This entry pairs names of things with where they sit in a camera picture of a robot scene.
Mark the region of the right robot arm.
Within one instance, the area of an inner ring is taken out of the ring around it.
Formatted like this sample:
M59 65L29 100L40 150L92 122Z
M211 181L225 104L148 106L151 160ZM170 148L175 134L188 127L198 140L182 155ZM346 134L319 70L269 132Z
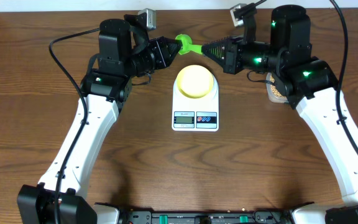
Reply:
M312 56L311 21L298 5L275 8L271 15L270 41L259 42L256 4L231 9L235 26L244 33L202 46L202 53L225 73L242 70L270 73L271 85L284 96L316 136L334 171L343 205L324 207L315 203L288 212L292 223L358 223L358 128L341 90L343 77Z

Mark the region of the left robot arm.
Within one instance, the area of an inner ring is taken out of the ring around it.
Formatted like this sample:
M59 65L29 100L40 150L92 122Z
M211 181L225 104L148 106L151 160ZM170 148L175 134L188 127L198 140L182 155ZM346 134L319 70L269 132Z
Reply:
M150 39L150 30L141 16L100 23L99 51L75 84L80 99L69 132L38 184L22 186L17 196L24 223L126 222L116 207L90 205L86 196L101 146L131 92L132 79L169 67L182 48L179 40Z

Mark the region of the green plastic scoop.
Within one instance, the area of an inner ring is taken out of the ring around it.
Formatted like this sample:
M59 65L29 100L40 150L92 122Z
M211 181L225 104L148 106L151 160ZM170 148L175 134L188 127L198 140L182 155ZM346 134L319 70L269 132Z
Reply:
M181 49L179 50L180 55L187 54L189 52L194 52L196 54L202 55L202 45L195 45L189 35L179 34L175 37L176 40L181 42Z

